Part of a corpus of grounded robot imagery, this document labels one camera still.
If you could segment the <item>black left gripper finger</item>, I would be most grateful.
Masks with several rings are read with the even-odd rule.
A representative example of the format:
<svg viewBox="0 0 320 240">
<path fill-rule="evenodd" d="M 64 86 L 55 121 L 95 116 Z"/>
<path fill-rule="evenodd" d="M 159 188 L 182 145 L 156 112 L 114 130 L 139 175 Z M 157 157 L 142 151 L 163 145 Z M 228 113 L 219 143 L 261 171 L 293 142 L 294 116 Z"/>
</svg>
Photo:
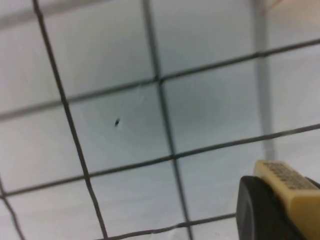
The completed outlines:
<svg viewBox="0 0 320 240">
<path fill-rule="evenodd" d="M 241 240 L 318 240 L 320 185 L 302 175 L 245 175 L 236 224 Z"/>
</svg>

